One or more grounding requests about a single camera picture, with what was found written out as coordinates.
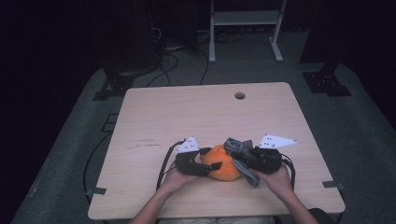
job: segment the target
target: hand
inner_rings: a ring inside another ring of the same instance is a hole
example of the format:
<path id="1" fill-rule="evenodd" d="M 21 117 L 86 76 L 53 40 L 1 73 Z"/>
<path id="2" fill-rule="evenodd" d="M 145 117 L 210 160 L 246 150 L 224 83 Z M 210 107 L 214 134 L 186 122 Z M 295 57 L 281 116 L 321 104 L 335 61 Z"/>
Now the hand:
<path id="1" fill-rule="evenodd" d="M 175 165 L 175 162 L 172 162 L 170 166 L 170 170 L 165 177 L 165 180 L 160 186 L 160 189 L 166 190 L 168 193 L 175 193 L 176 191 L 183 189 L 184 186 L 191 181 L 197 180 L 201 178 L 200 176 L 195 175 L 183 175 Z"/>
<path id="2" fill-rule="evenodd" d="M 254 174 L 256 174 L 259 178 L 261 178 L 267 184 L 268 188 L 280 200 L 283 201 L 287 199 L 290 194 L 293 194 L 288 168 L 284 163 L 282 163 L 278 171 L 270 175 L 266 175 L 256 170 L 251 171 L 254 172 Z"/>

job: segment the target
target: wooden table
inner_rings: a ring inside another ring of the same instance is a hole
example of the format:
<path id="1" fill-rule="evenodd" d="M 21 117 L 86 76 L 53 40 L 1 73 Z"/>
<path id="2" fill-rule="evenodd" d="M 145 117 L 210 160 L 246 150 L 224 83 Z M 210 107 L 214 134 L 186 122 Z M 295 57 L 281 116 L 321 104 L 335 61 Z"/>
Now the wooden table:
<path id="1" fill-rule="evenodd" d="M 242 92 L 246 98 L 238 100 Z M 297 139 L 282 147 L 296 169 L 295 192 L 306 207 L 337 214 L 345 209 L 332 176 L 287 83 L 254 83 L 130 89 L 125 95 L 89 210 L 92 219 L 131 218 L 154 193 L 170 146 L 193 135 L 200 147 L 228 137 L 258 145 L 265 133 Z M 171 156 L 168 166 L 174 160 Z M 264 182 L 202 178 L 179 191 L 160 217 L 284 215 L 289 211 Z"/>

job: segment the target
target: gray floor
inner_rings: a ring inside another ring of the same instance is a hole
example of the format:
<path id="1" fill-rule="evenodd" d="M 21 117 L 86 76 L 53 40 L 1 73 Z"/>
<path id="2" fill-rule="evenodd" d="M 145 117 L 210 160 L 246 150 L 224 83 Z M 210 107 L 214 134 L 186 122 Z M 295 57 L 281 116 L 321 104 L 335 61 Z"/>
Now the gray floor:
<path id="1" fill-rule="evenodd" d="M 341 223 L 394 223 L 396 219 L 396 132 L 362 88 L 358 77 L 340 65 L 339 80 L 350 97 L 313 94 L 302 72 L 321 64 L 298 64 L 307 33 L 281 33 L 279 47 L 285 58 L 276 63 L 268 34 L 247 35 L 231 45 L 217 45 L 217 62 L 210 64 L 204 85 L 253 82 L 288 82 L 316 138 L 333 178 L 342 183 L 346 211 Z M 200 48 L 207 53 L 208 45 Z M 174 53 L 177 67 L 169 72 L 172 86 L 198 85 L 205 71 L 202 52 Z M 174 64 L 165 58 L 164 69 Z M 134 88 L 146 85 L 162 71 L 139 77 Z M 107 115 L 118 113 L 121 97 L 93 101 L 105 81 L 102 70 L 92 75 L 64 125 L 31 192 L 13 223 L 97 223 L 87 216 L 83 190 L 84 168 L 93 149 L 106 136 L 101 132 Z M 160 77 L 150 87 L 166 86 Z M 110 137 L 99 145 L 87 169 L 87 186 L 95 187 Z M 292 223 L 290 217 L 282 217 Z M 107 223 L 126 223 L 109 220 Z"/>

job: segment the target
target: dark background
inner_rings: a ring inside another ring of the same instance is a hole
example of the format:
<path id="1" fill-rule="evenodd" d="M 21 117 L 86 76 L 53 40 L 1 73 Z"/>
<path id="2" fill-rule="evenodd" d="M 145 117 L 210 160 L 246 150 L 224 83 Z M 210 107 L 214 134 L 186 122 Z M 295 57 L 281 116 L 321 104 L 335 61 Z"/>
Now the dark background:
<path id="1" fill-rule="evenodd" d="M 112 0 L 112 6 L 109 2 L 1 0 L 0 223 L 13 218 L 78 96 L 91 75 L 102 67 L 104 58 L 116 59 L 113 64 L 128 63 L 132 67 L 154 65 L 151 59 L 158 53 L 153 52 L 156 47 L 142 44 L 151 40 L 149 31 L 139 29 L 147 22 L 177 22 L 180 17 L 175 15 L 191 10 L 190 7 L 196 8 L 196 14 L 190 14 L 195 18 L 189 18 L 196 24 L 184 24 L 185 29 L 208 28 L 207 0 L 172 0 L 168 4 L 163 0 Z M 277 6 L 276 1 L 250 0 L 236 5 L 234 1 L 217 2 L 217 8 L 235 6 L 236 10 Z M 132 6 L 127 9 L 133 13 L 121 9 L 125 4 Z M 141 18 L 147 16 L 147 8 L 142 6 L 148 7 L 152 21 Z M 173 9 L 172 14 L 162 13 L 167 7 Z M 393 126 L 396 124 L 395 9 L 390 1 L 289 0 L 282 24 L 286 32 L 312 27 L 302 62 L 324 62 L 328 55 L 336 55 L 358 74 Z M 145 13 L 133 21 L 121 22 L 125 18 L 131 20 L 137 13 L 135 10 Z M 171 31 L 167 35 L 178 37 Z M 131 45 L 125 36 L 131 37 Z M 122 51 L 125 45 L 130 47 Z"/>

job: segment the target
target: metal stand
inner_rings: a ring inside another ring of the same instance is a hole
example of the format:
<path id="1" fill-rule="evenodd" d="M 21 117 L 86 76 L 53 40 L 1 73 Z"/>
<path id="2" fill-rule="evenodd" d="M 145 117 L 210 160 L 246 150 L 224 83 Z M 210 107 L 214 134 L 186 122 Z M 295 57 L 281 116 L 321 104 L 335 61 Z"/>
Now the metal stand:
<path id="1" fill-rule="evenodd" d="M 287 0 L 282 0 L 280 10 L 270 11 L 226 11 L 215 12 L 214 0 L 210 6 L 210 41 L 209 41 L 209 62 L 216 62 L 215 48 L 215 25 L 260 25 L 274 24 L 276 26 L 274 36 L 269 37 L 269 41 L 278 63 L 283 62 L 283 57 L 277 46 L 277 38 L 280 25 L 283 20 Z"/>
<path id="2" fill-rule="evenodd" d="M 304 72 L 303 76 L 313 93 L 327 93 L 329 96 L 350 96 L 346 86 L 341 85 L 334 72 L 339 62 L 328 61 L 318 72 Z"/>

